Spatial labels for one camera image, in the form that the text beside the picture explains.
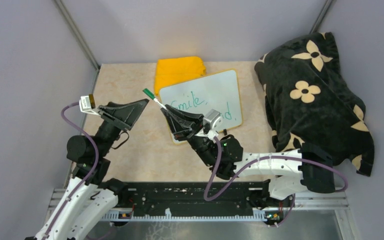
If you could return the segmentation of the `metal corner post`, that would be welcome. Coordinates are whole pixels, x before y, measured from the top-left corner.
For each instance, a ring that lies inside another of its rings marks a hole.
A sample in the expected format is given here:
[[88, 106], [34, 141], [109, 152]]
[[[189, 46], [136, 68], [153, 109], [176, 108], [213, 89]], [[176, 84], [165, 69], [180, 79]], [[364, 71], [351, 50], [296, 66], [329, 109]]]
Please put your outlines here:
[[81, 33], [80, 29], [78, 28], [75, 20], [71, 16], [65, 3], [62, 0], [53, 0], [53, 3], [55, 4], [56, 8], [60, 12], [63, 20], [67, 24], [68, 29], [72, 33], [74, 39], [76, 40], [76, 42], [79, 45], [82, 52], [84, 53], [85, 57], [89, 60], [89, 62], [93, 66], [93, 68], [96, 71], [99, 71], [101, 66], [99, 65], [98, 61], [96, 60], [94, 54], [92, 53], [89, 45], [87, 44], [83, 34]]
[[328, 15], [331, 8], [335, 5], [335, 3], [336, 3], [336, 0], [325, 0], [324, 1], [324, 4], [323, 4], [318, 16], [315, 19], [315, 22], [313, 23], [313, 25], [309, 31], [310, 34], [316, 33], [320, 30], [320, 27], [322, 26], [326, 16]]

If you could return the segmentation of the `right metal corner post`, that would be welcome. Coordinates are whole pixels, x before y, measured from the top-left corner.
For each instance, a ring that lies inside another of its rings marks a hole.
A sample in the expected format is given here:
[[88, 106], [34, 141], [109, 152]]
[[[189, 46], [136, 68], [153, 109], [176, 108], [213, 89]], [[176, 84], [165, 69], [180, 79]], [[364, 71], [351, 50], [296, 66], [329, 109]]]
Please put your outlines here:
[[336, 3], [336, 0], [325, 0], [324, 1], [324, 4], [323, 4], [318, 16], [315, 19], [315, 22], [313, 23], [313, 25], [309, 31], [310, 34], [316, 33], [320, 30], [320, 27], [322, 26], [326, 16], [328, 15], [331, 8], [335, 5], [335, 3]]

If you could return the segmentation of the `yellow-framed whiteboard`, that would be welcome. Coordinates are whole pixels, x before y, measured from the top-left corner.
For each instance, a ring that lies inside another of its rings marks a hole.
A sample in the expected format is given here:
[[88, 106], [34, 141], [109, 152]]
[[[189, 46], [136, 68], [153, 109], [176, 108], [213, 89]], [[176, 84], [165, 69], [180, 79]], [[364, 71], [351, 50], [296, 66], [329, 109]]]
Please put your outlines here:
[[159, 97], [164, 105], [177, 110], [207, 115], [220, 113], [221, 122], [214, 130], [222, 132], [243, 124], [237, 72], [234, 69], [163, 87]]

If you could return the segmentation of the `green marker cap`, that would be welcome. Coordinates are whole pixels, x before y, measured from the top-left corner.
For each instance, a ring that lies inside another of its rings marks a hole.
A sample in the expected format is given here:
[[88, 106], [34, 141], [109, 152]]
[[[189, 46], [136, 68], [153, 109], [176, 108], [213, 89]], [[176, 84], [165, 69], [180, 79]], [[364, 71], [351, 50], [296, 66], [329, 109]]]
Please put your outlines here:
[[148, 88], [144, 88], [142, 90], [151, 100], [155, 99], [155, 95], [148, 89]]

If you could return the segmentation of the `left metal corner post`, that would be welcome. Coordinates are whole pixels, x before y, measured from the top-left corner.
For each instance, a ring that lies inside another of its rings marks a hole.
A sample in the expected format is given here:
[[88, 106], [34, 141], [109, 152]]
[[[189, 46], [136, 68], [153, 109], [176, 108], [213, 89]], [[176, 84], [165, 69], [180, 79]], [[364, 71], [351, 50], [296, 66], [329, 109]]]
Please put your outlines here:
[[68, 29], [72, 33], [74, 39], [76, 40], [76, 42], [79, 45], [82, 52], [84, 53], [85, 57], [89, 60], [89, 62], [93, 66], [93, 68], [96, 71], [99, 71], [101, 66], [99, 65], [98, 61], [96, 60], [94, 54], [92, 53], [89, 45], [87, 44], [83, 34], [81, 33], [80, 29], [78, 28], [75, 20], [71, 16], [65, 3], [62, 0], [53, 0], [53, 3], [55, 4], [56, 8], [60, 12], [63, 20], [67, 24]]

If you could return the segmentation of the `green whiteboard marker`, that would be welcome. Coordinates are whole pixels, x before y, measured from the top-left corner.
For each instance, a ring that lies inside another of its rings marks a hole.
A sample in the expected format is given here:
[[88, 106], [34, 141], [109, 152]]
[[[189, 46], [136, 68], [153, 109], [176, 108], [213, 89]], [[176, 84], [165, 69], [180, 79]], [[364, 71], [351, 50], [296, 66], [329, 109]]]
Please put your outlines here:
[[144, 88], [142, 90], [151, 100], [153, 100], [155, 103], [157, 103], [161, 108], [163, 109], [167, 109], [165, 105], [163, 105], [158, 99], [157, 97], [148, 89], [148, 88]]

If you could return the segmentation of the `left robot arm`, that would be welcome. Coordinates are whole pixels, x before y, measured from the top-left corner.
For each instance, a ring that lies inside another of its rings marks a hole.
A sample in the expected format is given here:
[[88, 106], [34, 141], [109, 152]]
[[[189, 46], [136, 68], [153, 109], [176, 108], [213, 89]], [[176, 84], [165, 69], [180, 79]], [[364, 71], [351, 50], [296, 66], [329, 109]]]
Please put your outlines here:
[[[110, 166], [105, 158], [120, 135], [130, 131], [149, 100], [144, 98], [127, 104], [109, 102], [94, 111], [92, 95], [82, 96], [61, 111], [61, 117], [81, 132], [72, 136], [66, 145], [67, 159], [75, 163], [68, 186], [43, 227], [33, 240], [85, 240], [88, 233], [113, 207], [129, 203], [126, 183], [112, 178], [103, 181]], [[68, 120], [66, 110], [78, 107], [83, 113], [103, 119], [95, 135], [89, 135]]]

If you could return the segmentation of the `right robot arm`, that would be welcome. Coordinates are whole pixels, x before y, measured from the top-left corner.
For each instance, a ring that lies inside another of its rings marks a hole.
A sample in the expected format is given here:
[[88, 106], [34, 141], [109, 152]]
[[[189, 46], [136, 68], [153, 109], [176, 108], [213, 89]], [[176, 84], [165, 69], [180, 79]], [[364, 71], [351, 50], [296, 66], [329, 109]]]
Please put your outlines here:
[[267, 206], [305, 190], [330, 194], [335, 192], [330, 157], [311, 144], [299, 149], [275, 153], [245, 152], [233, 135], [219, 138], [221, 113], [212, 109], [207, 114], [190, 113], [170, 105], [161, 109], [174, 139], [186, 141], [211, 170], [204, 189], [205, 201], [217, 199], [240, 177], [275, 175], [266, 182], [261, 199]]

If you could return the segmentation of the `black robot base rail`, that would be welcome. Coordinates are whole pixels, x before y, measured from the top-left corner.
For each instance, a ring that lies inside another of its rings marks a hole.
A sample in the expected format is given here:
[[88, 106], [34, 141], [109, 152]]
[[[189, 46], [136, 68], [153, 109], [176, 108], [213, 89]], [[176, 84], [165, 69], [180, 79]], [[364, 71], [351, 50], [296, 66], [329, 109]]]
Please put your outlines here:
[[204, 182], [129, 182], [122, 199], [102, 220], [118, 226], [126, 222], [154, 221], [282, 221], [293, 205], [269, 197], [268, 181], [234, 182], [215, 200], [204, 199]]

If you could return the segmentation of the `folded yellow cloth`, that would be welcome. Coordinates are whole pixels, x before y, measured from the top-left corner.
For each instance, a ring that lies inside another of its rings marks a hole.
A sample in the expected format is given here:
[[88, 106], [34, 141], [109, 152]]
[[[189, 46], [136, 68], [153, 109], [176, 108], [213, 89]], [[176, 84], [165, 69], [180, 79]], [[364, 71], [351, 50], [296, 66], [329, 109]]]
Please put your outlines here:
[[198, 56], [159, 59], [156, 62], [154, 93], [162, 88], [183, 83], [207, 74], [203, 60]]

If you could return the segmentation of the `black floral blanket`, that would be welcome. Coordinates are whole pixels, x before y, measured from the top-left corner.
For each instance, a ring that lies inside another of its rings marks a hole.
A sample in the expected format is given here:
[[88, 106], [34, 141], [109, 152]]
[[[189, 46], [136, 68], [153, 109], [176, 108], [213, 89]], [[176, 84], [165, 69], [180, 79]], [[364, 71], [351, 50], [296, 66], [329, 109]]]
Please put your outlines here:
[[331, 32], [289, 40], [264, 54], [254, 70], [277, 152], [312, 144], [334, 166], [349, 160], [358, 174], [372, 174], [375, 145], [364, 121], [366, 106], [342, 77]]

